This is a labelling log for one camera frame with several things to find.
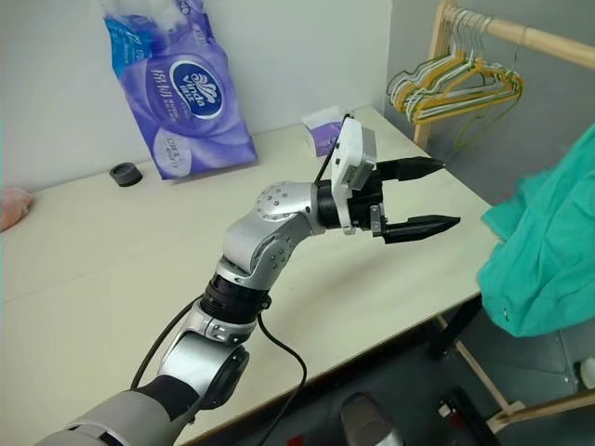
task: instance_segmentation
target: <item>floor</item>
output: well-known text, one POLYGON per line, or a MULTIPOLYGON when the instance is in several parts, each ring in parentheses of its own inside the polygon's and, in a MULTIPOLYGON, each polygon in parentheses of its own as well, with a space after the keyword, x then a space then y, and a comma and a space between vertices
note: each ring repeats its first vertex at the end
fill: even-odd
MULTIPOLYGON (((573 363, 595 354, 593 338, 588 337, 593 331, 595 321, 556 334, 517 339, 494 326, 482 312, 462 340, 509 401, 529 405, 575 392, 578 382, 573 363)), ((333 389, 285 418, 267 444, 285 445, 303 435, 307 446, 344 445, 338 414, 342 402, 355 392, 369 392, 377 400, 401 429, 407 446, 473 444, 467 434, 437 414, 441 395, 462 386, 485 418, 497 411, 495 402, 455 350, 438 363, 427 359, 424 351, 425 346, 416 348, 333 389)), ((594 419, 595 408, 585 408, 509 426, 498 438, 502 445, 593 446, 594 419)), ((254 445, 260 435, 237 444, 254 445)))

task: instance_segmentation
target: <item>wooden rod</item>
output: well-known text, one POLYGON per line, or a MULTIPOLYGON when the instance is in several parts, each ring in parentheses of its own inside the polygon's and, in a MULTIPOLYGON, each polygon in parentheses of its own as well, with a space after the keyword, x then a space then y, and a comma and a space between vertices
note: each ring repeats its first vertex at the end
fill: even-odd
MULTIPOLYGON (((463 9, 459 7, 446 6, 443 16, 452 23, 461 10, 463 9)), ((485 32, 513 44, 520 44, 595 70, 595 47, 593 46, 501 19, 490 21, 485 32)))
MULTIPOLYGON (((444 11, 447 7, 455 7, 455 0, 442 0, 436 9, 434 18, 434 28, 430 44, 430 59, 448 54, 450 47, 450 38, 453 27, 448 20, 444 19, 444 11)), ((430 138, 430 125, 416 125, 413 142, 420 149, 425 150, 430 138)))
POLYGON ((500 420, 507 425, 519 421, 531 420, 542 416, 554 415, 566 411, 572 411, 581 407, 587 407, 595 404, 595 388, 584 392, 576 393, 570 397, 560 398, 555 401, 544 402, 533 407, 521 409, 509 415, 500 416, 500 420))
MULTIPOLYGON (((446 321, 444 320, 443 316, 439 315, 437 319, 438 319, 438 323, 442 326, 442 328, 443 329, 446 328, 446 321)), ((490 377, 487 375, 487 373, 482 368, 480 363, 477 362, 477 360, 471 354, 471 352, 465 347, 465 345, 461 341, 455 342, 455 348, 461 354, 463 359, 467 362, 467 364, 469 365, 471 370, 473 370, 473 372, 475 372, 475 374, 477 374, 477 377, 480 378, 480 381, 482 381, 485 388, 487 388, 487 390, 490 392, 490 394, 492 395, 494 400, 496 400, 496 402, 498 403, 498 406, 500 406, 500 409, 502 409, 502 412, 504 413, 504 415, 505 416, 513 416, 512 408, 510 407, 509 402, 506 401, 506 398, 504 398, 504 395, 502 395, 502 392, 500 392, 498 387, 496 387, 496 384, 494 384, 494 381, 492 381, 492 379, 490 379, 490 377)))

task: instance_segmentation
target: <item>black bottle cap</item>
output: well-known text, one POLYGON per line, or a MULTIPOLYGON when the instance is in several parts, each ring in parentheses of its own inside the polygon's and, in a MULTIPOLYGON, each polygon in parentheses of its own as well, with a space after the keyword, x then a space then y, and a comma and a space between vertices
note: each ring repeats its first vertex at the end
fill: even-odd
POLYGON ((121 163, 110 170, 110 176, 121 188, 133 186, 142 180, 142 174, 132 163, 121 163))

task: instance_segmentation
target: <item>table top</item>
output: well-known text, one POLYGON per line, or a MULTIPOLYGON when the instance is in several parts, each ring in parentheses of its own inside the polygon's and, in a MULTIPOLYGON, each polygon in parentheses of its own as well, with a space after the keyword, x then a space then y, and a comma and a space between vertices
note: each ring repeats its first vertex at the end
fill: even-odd
MULTIPOLYGON (((355 116, 376 131, 379 161, 424 153, 372 108, 355 116)), ((302 125, 254 140, 258 164, 216 175, 164 182, 147 163, 131 188, 106 173, 35 194, 31 213, 2 236, 6 444, 35 443, 126 389, 154 338, 205 289, 226 228, 271 183, 313 180, 321 165, 302 125)), ((263 318, 304 358, 309 378, 479 291, 477 271, 496 243, 480 220, 488 205, 445 170, 388 183, 384 195, 391 222, 444 214, 461 223, 415 243, 334 230, 299 246, 263 318)), ((245 346, 251 360, 230 401, 199 413, 180 440, 298 383, 295 360, 259 330, 245 346)))

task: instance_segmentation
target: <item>silver robot arm segment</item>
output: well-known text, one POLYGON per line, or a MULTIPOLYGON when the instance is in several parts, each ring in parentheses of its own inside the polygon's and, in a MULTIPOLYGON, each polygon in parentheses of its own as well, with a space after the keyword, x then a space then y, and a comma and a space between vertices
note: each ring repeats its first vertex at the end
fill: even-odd
POLYGON ((38 445, 172 445, 200 410, 217 408, 235 390, 249 360, 242 344, 270 306, 269 291, 300 242, 338 228, 347 235, 371 230, 385 243, 409 242, 459 221, 419 216, 388 224, 382 181, 423 177, 443 164, 421 156, 376 163, 374 133, 351 117, 326 161, 330 180, 273 184, 228 229, 215 275, 192 304, 154 380, 111 397, 38 445))

